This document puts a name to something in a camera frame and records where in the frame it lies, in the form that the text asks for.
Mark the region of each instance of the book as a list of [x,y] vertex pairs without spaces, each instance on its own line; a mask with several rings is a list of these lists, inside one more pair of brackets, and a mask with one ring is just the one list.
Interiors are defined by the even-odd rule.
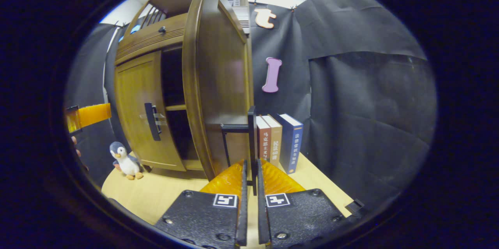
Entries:
[[278,123],[270,115],[262,116],[265,122],[271,127],[271,142],[270,142],[270,163],[279,166],[281,140],[282,140],[282,125]]
[[258,157],[269,161],[271,141],[271,127],[264,121],[261,116],[256,117],[257,120],[257,134],[258,134]]
[[303,137],[303,123],[288,114],[275,115],[275,119],[282,125],[282,145],[280,163],[287,174],[296,171],[298,155],[300,154],[301,138]]

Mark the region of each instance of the cabinet door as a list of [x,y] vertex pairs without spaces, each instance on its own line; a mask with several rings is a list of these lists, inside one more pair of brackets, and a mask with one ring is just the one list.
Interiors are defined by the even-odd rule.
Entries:
[[[192,0],[182,46],[182,78],[189,126],[208,179],[228,166],[220,124],[248,123],[249,63],[246,35],[229,2]],[[248,158],[248,135],[237,137],[244,145],[229,151],[231,161]]]
[[168,120],[158,118],[159,122],[155,123],[156,119],[151,119],[154,113],[156,117],[166,116],[161,88],[161,52],[137,57],[117,67],[114,79],[123,132],[140,162],[152,167],[185,171],[173,143]]

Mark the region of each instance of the penguin plush toy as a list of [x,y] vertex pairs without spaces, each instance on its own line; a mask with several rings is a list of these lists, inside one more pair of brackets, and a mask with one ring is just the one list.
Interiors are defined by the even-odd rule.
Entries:
[[121,171],[126,174],[126,178],[133,180],[134,178],[140,179],[144,175],[140,172],[138,160],[126,152],[125,146],[120,142],[113,142],[109,146],[111,155],[116,158],[113,164],[119,164]]

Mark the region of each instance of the black door handle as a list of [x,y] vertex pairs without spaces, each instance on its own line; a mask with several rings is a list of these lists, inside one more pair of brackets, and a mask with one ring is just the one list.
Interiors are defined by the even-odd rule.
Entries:
[[146,108],[147,122],[149,124],[149,129],[151,130],[153,139],[155,141],[161,141],[161,138],[159,138],[161,130],[159,128],[159,125],[156,125],[156,118],[154,117],[154,114],[156,113],[156,108],[153,107],[151,103],[144,103],[144,106]]

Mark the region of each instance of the table surface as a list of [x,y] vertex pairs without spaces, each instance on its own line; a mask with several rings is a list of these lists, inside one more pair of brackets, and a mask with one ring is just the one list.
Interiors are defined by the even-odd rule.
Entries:
[[[321,189],[334,205],[348,217],[345,208],[353,202],[335,183],[326,177],[304,155],[300,154],[294,174],[289,175],[306,190]],[[199,191],[208,183],[203,171],[173,171],[153,168],[150,173],[137,180],[128,180],[116,168],[111,171],[102,186],[102,193],[118,201],[123,207],[150,224],[155,224],[177,196],[184,190]],[[247,248],[265,248],[258,244],[258,203],[248,186],[248,245]]]

